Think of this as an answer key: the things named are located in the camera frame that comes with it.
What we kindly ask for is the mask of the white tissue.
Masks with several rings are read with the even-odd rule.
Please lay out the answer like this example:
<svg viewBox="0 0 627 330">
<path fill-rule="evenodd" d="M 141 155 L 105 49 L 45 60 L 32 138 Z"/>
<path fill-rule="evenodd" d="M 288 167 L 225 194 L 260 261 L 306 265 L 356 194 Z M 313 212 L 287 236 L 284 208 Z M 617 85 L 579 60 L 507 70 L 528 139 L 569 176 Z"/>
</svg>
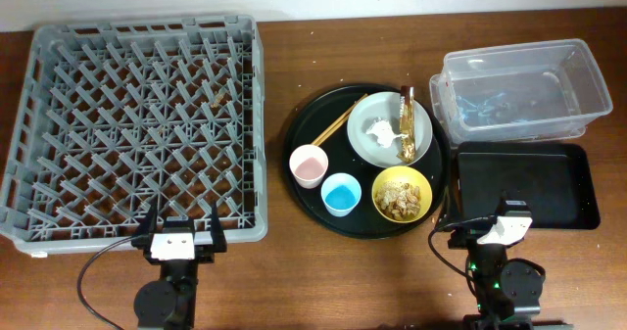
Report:
<svg viewBox="0 0 627 330">
<path fill-rule="evenodd" d="M 376 139 L 376 143 L 382 148 L 389 148 L 396 139 L 406 137 L 405 134 L 395 133 L 391 123 L 383 118 L 375 119 L 365 133 L 367 135 L 373 135 Z"/>
</svg>

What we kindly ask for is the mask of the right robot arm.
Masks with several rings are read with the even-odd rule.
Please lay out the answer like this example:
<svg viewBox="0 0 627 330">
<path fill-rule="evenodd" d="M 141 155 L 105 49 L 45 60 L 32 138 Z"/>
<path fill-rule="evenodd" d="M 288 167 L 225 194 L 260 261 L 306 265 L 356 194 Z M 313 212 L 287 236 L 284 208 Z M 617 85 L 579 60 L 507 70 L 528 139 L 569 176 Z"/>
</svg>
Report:
<svg viewBox="0 0 627 330">
<path fill-rule="evenodd" d="M 535 322 L 541 311 L 546 271 L 527 259 L 510 259 L 507 246 L 481 244 L 479 221 L 454 225 L 451 249 L 467 250 L 464 273 L 474 292 L 478 313 L 467 315 L 463 330 L 573 330 L 562 321 Z"/>
</svg>

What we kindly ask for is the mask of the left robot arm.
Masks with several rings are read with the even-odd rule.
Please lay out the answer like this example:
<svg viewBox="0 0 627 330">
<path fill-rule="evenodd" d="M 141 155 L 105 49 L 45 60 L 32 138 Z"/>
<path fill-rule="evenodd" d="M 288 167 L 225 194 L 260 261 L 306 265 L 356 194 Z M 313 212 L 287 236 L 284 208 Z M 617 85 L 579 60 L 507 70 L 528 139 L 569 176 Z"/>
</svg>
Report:
<svg viewBox="0 0 627 330">
<path fill-rule="evenodd" d="M 157 229 L 158 211 L 148 210 L 133 233 L 131 245 L 160 268 L 156 281 L 144 285 L 134 299 L 140 329 L 191 329 L 194 327 L 198 267 L 213 263 L 215 254 L 227 251 L 227 242 L 218 219 L 217 206 L 210 205 L 212 242 L 197 245 L 192 218 L 168 220 Z"/>
</svg>

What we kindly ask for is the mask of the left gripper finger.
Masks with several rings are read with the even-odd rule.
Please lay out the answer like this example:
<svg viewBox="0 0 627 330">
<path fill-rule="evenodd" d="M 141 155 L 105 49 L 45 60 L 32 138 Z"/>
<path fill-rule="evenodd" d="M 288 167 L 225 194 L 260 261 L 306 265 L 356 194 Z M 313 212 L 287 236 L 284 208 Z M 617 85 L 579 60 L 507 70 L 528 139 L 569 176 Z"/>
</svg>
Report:
<svg viewBox="0 0 627 330">
<path fill-rule="evenodd" d="M 225 253 L 227 251 L 227 242 L 224 235 L 223 228 L 219 221 L 217 212 L 217 203 L 211 203 L 211 237 L 212 245 L 215 253 Z"/>
<path fill-rule="evenodd" d="M 157 216 L 157 205 L 155 203 L 151 203 L 150 208 L 132 235 L 131 246 L 133 248 L 146 248 L 150 246 L 152 235 L 156 230 Z"/>
</svg>

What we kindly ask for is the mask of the grey ceramic plate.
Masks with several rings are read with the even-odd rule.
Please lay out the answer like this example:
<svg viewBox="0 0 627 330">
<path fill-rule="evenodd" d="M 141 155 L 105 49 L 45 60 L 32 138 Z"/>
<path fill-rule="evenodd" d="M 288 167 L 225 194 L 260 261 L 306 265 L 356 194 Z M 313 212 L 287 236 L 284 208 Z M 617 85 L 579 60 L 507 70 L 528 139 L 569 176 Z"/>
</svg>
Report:
<svg viewBox="0 0 627 330">
<path fill-rule="evenodd" d="M 355 152 L 366 162 L 387 168 L 395 165 L 408 165 L 398 154 L 402 149 L 400 138 L 393 140 L 387 148 L 377 143 L 374 134 L 367 131 L 379 120 L 390 123 L 395 133 L 399 133 L 400 99 L 398 92 L 384 91 L 368 95 L 359 101 L 349 115 L 347 133 Z M 411 165 L 416 164 L 428 151 L 433 138 L 433 127 L 426 110 L 417 101 L 413 101 L 414 132 L 416 154 Z"/>
</svg>

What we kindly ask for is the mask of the pink plastic cup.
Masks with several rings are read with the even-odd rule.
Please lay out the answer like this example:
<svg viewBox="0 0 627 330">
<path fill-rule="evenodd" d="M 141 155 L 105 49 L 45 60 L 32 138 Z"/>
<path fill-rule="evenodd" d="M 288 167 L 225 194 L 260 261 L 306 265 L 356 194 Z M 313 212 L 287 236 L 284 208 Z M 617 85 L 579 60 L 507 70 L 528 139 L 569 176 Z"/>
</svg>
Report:
<svg viewBox="0 0 627 330">
<path fill-rule="evenodd" d="M 296 182 L 305 189 L 313 189 L 321 183 L 329 160 L 320 147 L 307 144 L 292 152 L 288 164 Z"/>
</svg>

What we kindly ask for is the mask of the light blue plastic cup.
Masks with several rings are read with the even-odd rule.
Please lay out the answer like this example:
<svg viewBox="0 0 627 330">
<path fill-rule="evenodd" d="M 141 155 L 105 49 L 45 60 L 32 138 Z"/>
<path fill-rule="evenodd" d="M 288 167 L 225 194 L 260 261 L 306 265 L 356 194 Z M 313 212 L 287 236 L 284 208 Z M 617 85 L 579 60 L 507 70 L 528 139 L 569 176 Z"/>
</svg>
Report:
<svg viewBox="0 0 627 330">
<path fill-rule="evenodd" d="M 320 196 L 327 211 L 336 217 L 348 215 L 360 202 L 362 188 L 348 173 L 334 173 L 322 183 Z"/>
</svg>

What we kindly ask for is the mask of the gold snack wrapper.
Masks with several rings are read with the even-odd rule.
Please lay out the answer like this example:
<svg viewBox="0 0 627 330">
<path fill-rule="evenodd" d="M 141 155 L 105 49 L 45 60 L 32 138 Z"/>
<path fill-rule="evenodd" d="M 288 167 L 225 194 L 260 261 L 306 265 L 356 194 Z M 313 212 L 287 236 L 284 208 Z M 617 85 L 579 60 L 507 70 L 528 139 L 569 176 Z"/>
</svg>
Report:
<svg viewBox="0 0 627 330">
<path fill-rule="evenodd" d="M 400 92 L 400 135 L 402 149 L 398 157 L 405 163 L 415 158 L 415 130 L 413 112 L 413 88 L 402 86 Z"/>
</svg>

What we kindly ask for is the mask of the food scraps pile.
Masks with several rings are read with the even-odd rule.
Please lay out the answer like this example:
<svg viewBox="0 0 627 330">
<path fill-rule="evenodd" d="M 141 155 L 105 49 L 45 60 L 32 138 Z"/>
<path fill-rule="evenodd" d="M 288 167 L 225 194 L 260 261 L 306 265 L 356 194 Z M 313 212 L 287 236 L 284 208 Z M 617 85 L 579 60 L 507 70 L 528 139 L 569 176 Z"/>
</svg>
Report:
<svg viewBox="0 0 627 330">
<path fill-rule="evenodd" d="M 385 216 L 396 221 L 418 217 L 420 199 L 418 186 L 398 181 L 385 182 L 375 194 L 376 206 Z"/>
</svg>

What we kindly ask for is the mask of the yellow bowl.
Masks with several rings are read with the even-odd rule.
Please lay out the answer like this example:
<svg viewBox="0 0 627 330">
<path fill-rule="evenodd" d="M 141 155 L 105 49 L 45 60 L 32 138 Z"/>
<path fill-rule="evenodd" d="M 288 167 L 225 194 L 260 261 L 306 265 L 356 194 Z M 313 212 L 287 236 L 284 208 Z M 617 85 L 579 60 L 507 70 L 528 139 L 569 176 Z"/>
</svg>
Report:
<svg viewBox="0 0 627 330">
<path fill-rule="evenodd" d="M 418 217 L 414 218 L 414 219 L 410 219 L 407 221 L 396 221 L 393 220 L 391 218 L 388 218 L 387 216 L 385 216 L 383 214 L 383 212 L 376 206 L 375 203 L 375 194 L 378 191 L 378 189 L 387 181 L 398 181 L 398 182 L 405 182 L 405 183 L 409 183 L 413 186 L 418 186 L 420 189 L 420 212 L 418 214 Z M 384 169 L 383 171 L 381 171 L 377 177 L 375 178 L 373 184 L 372 184 L 372 189 L 371 189 L 371 197 L 372 197 L 372 202 L 376 208 L 376 210 L 387 220 L 395 222 L 395 223 L 412 223 L 412 222 L 417 222 L 418 220 L 420 220 L 423 217 L 427 216 L 428 211 L 430 210 L 430 208 L 432 207 L 432 202 L 433 202 L 433 194 L 432 194 L 432 189 L 431 189 L 431 185 L 428 182 L 427 178 L 420 173 L 418 170 L 409 167 L 409 166 L 393 166 L 393 167 L 389 167 Z"/>
</svg>

